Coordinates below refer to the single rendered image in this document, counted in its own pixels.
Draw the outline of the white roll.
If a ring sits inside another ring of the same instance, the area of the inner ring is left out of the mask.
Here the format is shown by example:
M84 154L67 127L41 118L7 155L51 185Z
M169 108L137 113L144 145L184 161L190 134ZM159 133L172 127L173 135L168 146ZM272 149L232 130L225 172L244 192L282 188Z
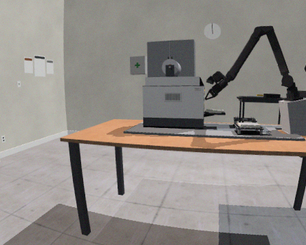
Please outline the white roll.
M181 72L181 66L179 63L173 59L167 59L162 64L162 71L166 74L166 65L174 65L175 66L175 76L179 75Z

